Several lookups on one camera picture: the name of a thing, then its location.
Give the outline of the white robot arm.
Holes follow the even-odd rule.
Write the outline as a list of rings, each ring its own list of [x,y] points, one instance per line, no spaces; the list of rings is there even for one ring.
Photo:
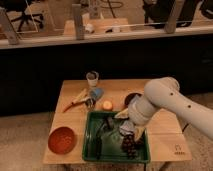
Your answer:
[[[143,95],[134,97],[128,107],[118,112],[115,117],[129,118],[142,134],[153,115],[161,108],[181,117],[213,140],[213,110],[182,95],[180,85],[173,77],[148,81],[144,86]]]

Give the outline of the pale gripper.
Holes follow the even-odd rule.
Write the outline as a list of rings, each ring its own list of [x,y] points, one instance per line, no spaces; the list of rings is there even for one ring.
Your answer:
[[[124,120],[129,120],[129,114],[128,114],[128,109],[124,109],[120,112],[118,112],[115,116],[115,119],[124,119]],[[135,131],[133,133],[134,135],[134,140],[137,141],[143,134],[143,132],[145,131],[145,128],[142,126],[137,126],[136,124],[134,124],[135,126]]]

